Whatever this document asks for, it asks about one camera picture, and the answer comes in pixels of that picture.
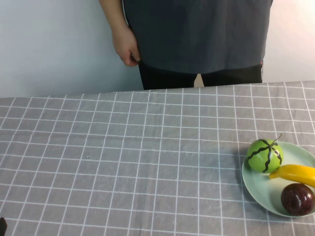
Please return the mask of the person's right hand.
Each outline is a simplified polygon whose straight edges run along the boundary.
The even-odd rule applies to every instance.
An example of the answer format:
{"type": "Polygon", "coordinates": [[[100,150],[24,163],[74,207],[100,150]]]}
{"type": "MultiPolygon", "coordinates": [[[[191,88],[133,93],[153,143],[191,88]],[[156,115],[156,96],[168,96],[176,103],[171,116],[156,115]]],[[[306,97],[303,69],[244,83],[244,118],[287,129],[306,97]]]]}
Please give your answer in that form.
{"type": "Polygon", "coordinates": [[[114,49],[121,61],[130,67],[138,65],[141,57],[133,31],[128,26],[116,28],[112,30],[112,38],[114,49]]]}

